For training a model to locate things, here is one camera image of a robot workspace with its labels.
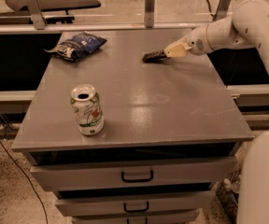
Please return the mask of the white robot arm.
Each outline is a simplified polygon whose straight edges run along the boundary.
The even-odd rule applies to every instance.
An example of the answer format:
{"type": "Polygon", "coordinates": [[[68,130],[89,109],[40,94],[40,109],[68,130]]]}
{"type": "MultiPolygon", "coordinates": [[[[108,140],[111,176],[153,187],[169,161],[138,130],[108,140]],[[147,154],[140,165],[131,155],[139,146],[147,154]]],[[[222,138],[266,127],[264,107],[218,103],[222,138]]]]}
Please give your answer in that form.
{"type": "MultiPolygon", "coordinates": [[[[243,1],[231,16],[192,30],[164,54],[183,57],[246,47],[258,51],[269,76],[269,5],[263,0],[243,1]]],[[[244,158],[237,224],[269,224],[269,131],[252,141],[244,158]]]]}

